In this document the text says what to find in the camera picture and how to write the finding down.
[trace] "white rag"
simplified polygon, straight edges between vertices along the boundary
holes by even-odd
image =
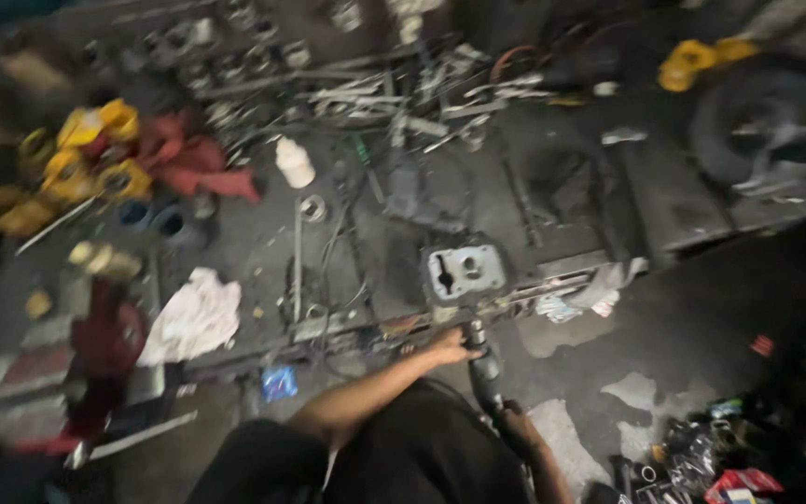
[[[192,359],[229,343],[238,330],[241,285],[221,283],[217,272],[195,268],[151,326],[140,366]]]

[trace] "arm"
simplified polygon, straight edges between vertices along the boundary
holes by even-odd
[[[573,504],[568,483],[553,451],[543,440],[530,417],[514,401],[504,403],[506,434],[513,449],[530,467],[534,493],[540,504]]]
[[[315,396],[287,425],[315,436],[331,449],[344,446],[360,426],[393,401],[421,375],[443,364],[452,364],[474,352],[462,347],[460,328],[443,331],[425,349],[383,370],[332,387]]]

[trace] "metal bar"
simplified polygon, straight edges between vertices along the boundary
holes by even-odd
[[[295,324],[300,322],[300,309],[301,309],[301,290],[303,286],[301,282],[304,280],[304,264],[301,262],[301,256],[304,254],[304,215],[300,212],[301,199],[298,196],[294,204],[294,321]]]
[[[149,429],[144,429],[141,432],[136,432],[135,434],[126,436],[121,440],[99,445],[95,447],[95,449],[89,455],[89,460],[95,460],[97,458],[113,455],[114,453],[123,451],[129,447],[138,445],[142,441],[150,440],[151,438],[155,438],[165,432],[168,432],[169,430],[185,425],[196,418],[198,418],[197,410],[191,413],[186,413],[182,416],[177,416],[176,418],[173,418],[173,420],[167,420]]]
[[[19,256],[25,250],[27,250],[28,248],[33,246],[33,244],[38,242],[40,239],[45,238],[46,235],[51,233],[52,230],[54,230],[56,227],[60,226],[61,224],[66,223],[67,221],[73,219],[73,217],[75,217],[76,215],[79,215],[80,213],[85,211],[87,208],[92,206],[92,203],[94,203],[96,199],[97,199],[97,196],[93,196],[93,197],[87,199],[86,201],[76,205],[76,207],[73,208],[73,210],[71,210],[70,212],[65,213],[60,218],[58,218],[57,221],[54,221],[53,223],[49,224],[49,226],[46,227],[44,230],[36,233],[36,236],[34,236],[33,238],[28,239],[27,243],[24,243],[23,245],[21,245],[21,247],[18,248],[16,252],[14,252],[14,255],[16,257]]]

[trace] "dark workbench surface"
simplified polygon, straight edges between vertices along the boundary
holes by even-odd
[[[688,95],[667,95],[649,88],[580,109],[513,105],[493,118],[494,133],[479,152],[468,153],[453,143],[422,157],[427,192],[433,201],[453,213],[467,206],[465,202],[471,197],[473,231],[486,234],[504,247],[522,284],[541,280],[535,268],[538,263],[598,250],[602,245],[588,224],[544,226],[543,246],[528,245],[519,207],[500,165],[498,131],[509,143],[512,170],[517,173],[542,169],[549,164],[550,152],[574,146],[600,156],[600,162],[623,169],[645,224],[643,238],[650,246],[649,256],[653,263],[655,258],[665,258],[662,266],[680,248],[737,230],[806,216],[806,200],[788,207],[745,201],[731,209],[713,198],[689,165],[679,135],[674,134],[681,131],[675,129],[678,126],[674,121],[686,113],[691,102]],[[622,150],[615,156],[603,157],[599,134],[618,126],[648,131],[649,137],[644,143],[618,146]],[[313,184],[299,192],[290,189],[274,165],[272,144],[259,146],[252,152],[252,162],[265,188],[263,200],[251,205],[243,200],[222,199],[215,223],[216,238],[202,252],[171,251],[160,246],[158,276],[163,303],[196,266],[213,267],[223,280],[238,281],[242,286],[241,327],[234,345],[190,361],[187,367],[218,366],[292,343],[288,315],[282,312],[286,309],[287,314],[291,313],[287,286],[292,275],[296,199],[318,194],[329,205],[325,223],[304,224],[306,284],[317,275],[321,250],[330,237],[343,198],[353,193],[364,176],[350,138],[313,131],[297,135],[296,139],[306,146],[316,167],[318,175]],[[383,162],[387,141],[382,135],[367,136],[366,141],[386,187]],[[466,196],[468,190],[473,191],[471,196]],[[331,258],[331,298],[343,304],[355,296],[363,281],[368,295],[344,307],[338,315],[340,324],[332,324],[329,332],[426,312],[418,273],[419,247],[438,243],[438,237],[409,224],[389,221],[368,185],[352,215],[355,237],[345,233]],[[151,236],[132,235],[120,229],[112,211],[100,215],[90,212],[56,230],[20,257],[9,256],[0,293],[0,354],[17,348],[29,328],[23,311],[28,293],[37,286],[57,292],[62,276],[75,274],[65,258],[82,239],[109,240],[144,255],[157,243]],[[145,292],[144,285],[139,288]],[[319,300],[305,296],[304,312],[314,302]],[[257,308],[263,315],[254,315]]]

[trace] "floor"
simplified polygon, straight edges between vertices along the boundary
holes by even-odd
[[[609,456],[642,459],[663,421],[703,409],[759,382],[776,357],[750,349],[757,335],[785,341],[806,317],[806,225],[741,238],[636,280],[609,318],[590,313],[554,325],[532,317],[496,325],[503,391],[552,446],[575,495],[611,483]],[[350,370],[357,362],[337,362]],[[465,368],[442,371],[467,389]],[[326,383],[297,371],[293,398],[240,407],[235,384],[199,386],[176,413],[194,424],[118,455],[118,502],[181,502],[243,416],[287,418]]]

